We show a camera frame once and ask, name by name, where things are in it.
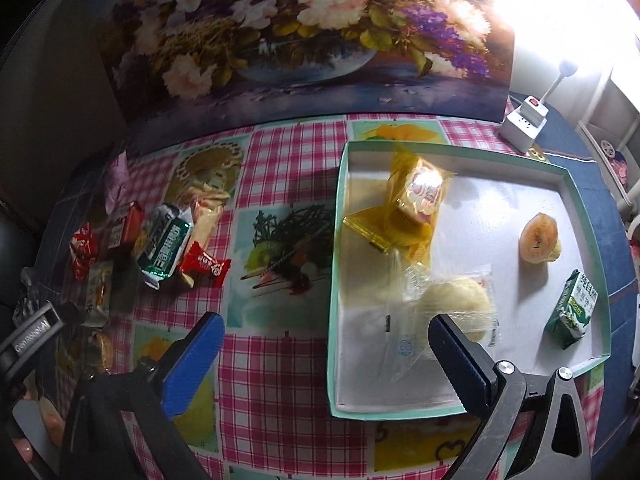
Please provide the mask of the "tan Daliyuan roll cake pack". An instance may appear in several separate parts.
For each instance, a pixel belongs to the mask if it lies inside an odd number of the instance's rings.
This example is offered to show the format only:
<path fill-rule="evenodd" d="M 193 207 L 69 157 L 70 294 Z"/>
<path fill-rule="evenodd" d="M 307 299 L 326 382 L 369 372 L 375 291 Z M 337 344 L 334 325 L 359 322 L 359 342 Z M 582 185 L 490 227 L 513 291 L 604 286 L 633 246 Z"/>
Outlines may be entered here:
<path fill-rule="evenodd" d="M 194 244 L 198 244 L 202 249 L 208 247 L 224 213 L 224 206 L 224 200 L 194 200 L 191 208 L 193 229 L 186 244 L 186 252 L 190 252 Z"/>

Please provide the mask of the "white persimmon snack pack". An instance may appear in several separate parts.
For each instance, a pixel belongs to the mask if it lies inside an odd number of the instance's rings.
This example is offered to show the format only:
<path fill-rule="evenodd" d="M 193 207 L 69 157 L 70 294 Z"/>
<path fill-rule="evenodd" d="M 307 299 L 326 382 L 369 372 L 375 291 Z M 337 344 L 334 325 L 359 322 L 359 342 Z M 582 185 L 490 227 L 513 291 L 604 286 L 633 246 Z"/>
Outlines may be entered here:
<path fill-rule="evenodd" d="M 103 328 L 110 322 L 113 263 L 95 263 L 89 270 L 83 326 Z"/>

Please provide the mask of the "red wrapped candy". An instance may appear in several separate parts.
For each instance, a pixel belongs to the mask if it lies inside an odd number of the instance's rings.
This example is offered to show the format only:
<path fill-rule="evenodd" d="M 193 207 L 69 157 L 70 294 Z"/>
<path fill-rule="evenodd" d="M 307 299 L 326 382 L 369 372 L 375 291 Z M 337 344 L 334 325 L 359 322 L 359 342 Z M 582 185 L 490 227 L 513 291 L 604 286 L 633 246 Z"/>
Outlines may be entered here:
<path fill-rule="evenodd" d="M 193 242 L 184 252 L 178 267 L 180 278 L 190 288 L 195 286 L 200 276 L 207 276 L 215 288 L 221 288 L 230 269 L 230 259 L 209 255 L 198 242 Z"/>

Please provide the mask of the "clear wrapped round bun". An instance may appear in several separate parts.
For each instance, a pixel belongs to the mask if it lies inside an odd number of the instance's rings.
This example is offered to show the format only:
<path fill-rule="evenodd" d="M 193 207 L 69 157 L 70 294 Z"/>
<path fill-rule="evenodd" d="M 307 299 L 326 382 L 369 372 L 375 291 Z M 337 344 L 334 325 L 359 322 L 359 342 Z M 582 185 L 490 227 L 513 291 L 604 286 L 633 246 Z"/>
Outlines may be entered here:
<path fill-rule="evenodd" d="M 444 275 L 420 264 L 398 266 L 387 295 L 386 348 L 382 372 L 392 382 L 420 360 L 435 359 L 428 324 L 448 314 L 470 341 L 493 352 L 499 339 L 491 266 Z"/>

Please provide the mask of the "green white biscuit pack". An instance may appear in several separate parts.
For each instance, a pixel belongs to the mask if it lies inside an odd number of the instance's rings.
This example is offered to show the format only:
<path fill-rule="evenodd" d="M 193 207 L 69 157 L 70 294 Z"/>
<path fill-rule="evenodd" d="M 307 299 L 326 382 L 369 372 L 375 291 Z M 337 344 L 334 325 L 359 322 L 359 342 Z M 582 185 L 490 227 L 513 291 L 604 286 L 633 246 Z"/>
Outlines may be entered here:
<path fill-rule="evenodd" d="M 570 348 L 585 336 L 598 298 L 599 293 L 587 275 L 575 269 L 565 281 L 546 324 L 546 331 L 562 349 Z"/>

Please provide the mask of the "red snack packet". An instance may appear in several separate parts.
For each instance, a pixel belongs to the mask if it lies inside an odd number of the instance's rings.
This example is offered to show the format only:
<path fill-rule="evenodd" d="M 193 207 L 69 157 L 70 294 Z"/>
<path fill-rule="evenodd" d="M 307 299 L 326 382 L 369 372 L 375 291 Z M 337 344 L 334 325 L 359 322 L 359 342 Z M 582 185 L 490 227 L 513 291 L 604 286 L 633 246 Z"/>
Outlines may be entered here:
<path fill-rule="evenodd" d="M 99 242 L 89 222 L 83 223 L 70 239 L 70 267 L 74 278 L 81 282 L 99 255 Z"/>

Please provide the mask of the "teal rimmed white tray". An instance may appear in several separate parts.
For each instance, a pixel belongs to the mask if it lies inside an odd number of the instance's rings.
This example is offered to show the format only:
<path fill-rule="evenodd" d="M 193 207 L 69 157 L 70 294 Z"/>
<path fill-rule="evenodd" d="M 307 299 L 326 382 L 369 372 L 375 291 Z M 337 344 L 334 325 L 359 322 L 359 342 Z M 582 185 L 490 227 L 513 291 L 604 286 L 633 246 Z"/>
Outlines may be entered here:
<path fill-rule="evenodd" d="M 587 209 L 548 162 L 413 143 L 449 172 L 427 266 L 382 252 L 349 214 L 384 202 L 397 145 L 352 141 L 338 174 L 326 383 L 333 415 L 440 417 L 461 404 L 426 341 L 438 312 L 496 359 L 547 376 L 589 372 L 611 353 L 608 293 Z"/>

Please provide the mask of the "pink checkered fruit tablecloth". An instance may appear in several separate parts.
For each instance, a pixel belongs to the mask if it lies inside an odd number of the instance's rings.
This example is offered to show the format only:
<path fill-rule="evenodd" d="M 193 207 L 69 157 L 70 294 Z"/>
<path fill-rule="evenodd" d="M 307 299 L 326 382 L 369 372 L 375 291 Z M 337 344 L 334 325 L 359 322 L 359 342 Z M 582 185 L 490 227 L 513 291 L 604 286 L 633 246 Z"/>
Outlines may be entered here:
<path fill-rule="evenodd" d="M 103 332 L 68 336 L 56 349 L 56 404 L 66 410 L 83 367 L 121 373 L 160 358 L 205 311 L 231 327 L 180 434 L 215 479 L 439 479 L 468 416 L 362 422 L 332 416 L 326 396 L 326 320 L 332 262 L 329 222 L 349 139 L 409 140 L 506 152 L 489 122 L 355 114 L 247 127 L 130 162 L 128 196 L 156 206 L 169 177 L 203 155 L 234 184 L 208 252 L 230 261 L 222 284 L 154 292 L 137 271 L 115 276 Z"/>

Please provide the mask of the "red brown snack box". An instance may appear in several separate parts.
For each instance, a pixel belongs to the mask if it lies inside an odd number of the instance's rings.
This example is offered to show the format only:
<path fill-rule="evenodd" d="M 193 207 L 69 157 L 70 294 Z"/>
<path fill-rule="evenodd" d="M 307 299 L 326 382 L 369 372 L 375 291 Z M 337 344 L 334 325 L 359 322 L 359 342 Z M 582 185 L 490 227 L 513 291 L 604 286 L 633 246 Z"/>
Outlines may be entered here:
<path fill-rule="evenodd" d="M 106 232 L 106 250 L 133 248 L 143 217 L 144 209 L 136 200 L 118 206 Z"/>

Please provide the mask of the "yellow wrapped cake snack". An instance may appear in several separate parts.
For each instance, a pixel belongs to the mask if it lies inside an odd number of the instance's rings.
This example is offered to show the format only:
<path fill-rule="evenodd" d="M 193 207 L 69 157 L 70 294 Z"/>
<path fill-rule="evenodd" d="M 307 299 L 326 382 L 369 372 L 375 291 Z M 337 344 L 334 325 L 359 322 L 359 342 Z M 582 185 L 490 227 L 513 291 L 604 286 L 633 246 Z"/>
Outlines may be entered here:
<path fill-rule="evenodd" d="M 343 223 L 380 252 L 396 249 L 409 262 L 428 268 L 439 209 L 453 177 L 395 144 L 384 202 L 348 214 Z"/>

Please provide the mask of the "pink snack packet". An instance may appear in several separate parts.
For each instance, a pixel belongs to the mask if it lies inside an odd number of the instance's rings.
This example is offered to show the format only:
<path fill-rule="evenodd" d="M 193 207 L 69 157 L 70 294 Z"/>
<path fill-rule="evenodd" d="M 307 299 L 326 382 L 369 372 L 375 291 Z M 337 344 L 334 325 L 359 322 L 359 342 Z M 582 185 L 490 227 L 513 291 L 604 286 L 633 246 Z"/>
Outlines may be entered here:
<path fill-rule="evenodd" d="M 108 166 L 104 178 L 104 207 L 109 216 L 126 192 L 129 182 L 127 152 L 122 151 Z"/>

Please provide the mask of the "white power strip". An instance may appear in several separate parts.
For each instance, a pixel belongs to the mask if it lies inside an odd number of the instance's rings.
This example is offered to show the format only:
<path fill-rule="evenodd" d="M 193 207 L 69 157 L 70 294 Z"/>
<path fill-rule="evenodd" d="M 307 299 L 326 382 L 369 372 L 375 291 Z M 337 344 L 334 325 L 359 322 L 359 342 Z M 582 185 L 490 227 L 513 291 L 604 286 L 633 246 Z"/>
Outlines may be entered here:
<path fill-rule="evenodd" d="M 506 115 L 498 135 L 514 150 L 526 153 L 546 125 L 548 113 L 549 109 L 543 100 L 528 96 L 519 107 Z"/>

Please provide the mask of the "white shelf rack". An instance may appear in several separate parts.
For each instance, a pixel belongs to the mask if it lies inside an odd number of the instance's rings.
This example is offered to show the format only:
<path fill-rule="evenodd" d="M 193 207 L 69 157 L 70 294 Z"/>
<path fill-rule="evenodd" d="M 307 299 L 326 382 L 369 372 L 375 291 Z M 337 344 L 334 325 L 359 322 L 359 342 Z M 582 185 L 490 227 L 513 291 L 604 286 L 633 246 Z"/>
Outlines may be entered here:
<path fill-rule="evenodd" d="M 598 82 L 576 132 L 596 160 L 623 222 L 639 213 L 639 77 L 612 68 Z"/>

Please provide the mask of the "white usb lamp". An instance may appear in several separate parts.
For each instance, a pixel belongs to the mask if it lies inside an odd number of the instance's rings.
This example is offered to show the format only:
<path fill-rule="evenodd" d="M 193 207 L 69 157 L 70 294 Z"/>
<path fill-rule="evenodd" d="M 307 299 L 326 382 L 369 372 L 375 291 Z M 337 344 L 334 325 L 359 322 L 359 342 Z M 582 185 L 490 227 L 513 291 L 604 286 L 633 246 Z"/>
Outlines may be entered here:
<path fill-rule="evenodd" d="M 559 87 L 560 83 L 565 78 L 573 76 L 574 73 L 576 72 L 577 72 L 576 64 L 570 61 L 563 61 L 559 66 L 558 76 L 555 77 L 555 80 L 552 82 L 552 84 L 550 84 L 550 87 L 546 90 L 546 92 L 544 92 L 544 94 L 540 98 L 540 102 L 541 103 L 547 102 L 550 96 L 552 95 L 552 93 L 555 92 L 555 89 Z"/>

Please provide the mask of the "floral still life painting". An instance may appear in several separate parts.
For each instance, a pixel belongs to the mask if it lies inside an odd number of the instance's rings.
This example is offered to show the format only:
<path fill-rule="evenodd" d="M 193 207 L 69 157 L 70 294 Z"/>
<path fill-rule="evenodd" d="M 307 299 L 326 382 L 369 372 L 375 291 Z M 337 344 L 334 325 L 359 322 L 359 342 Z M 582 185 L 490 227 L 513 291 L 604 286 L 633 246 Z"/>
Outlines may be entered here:
<path fill-rule="evenodd" d="M 498 122 L 504 0 L 92 0 L 126 122 L 408 113 Z"/>

